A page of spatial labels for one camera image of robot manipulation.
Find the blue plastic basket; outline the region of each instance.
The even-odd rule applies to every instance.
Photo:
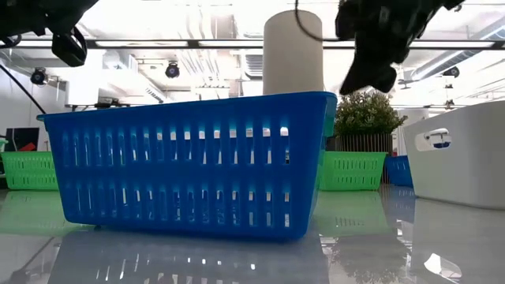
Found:
[[[406,155],[398,157],[387,157],[386,168],[391,184],[413,188],[409,159]]]
[[[39,119],[70,222],[296,239],[335,108],[334,94],[304,92]]]

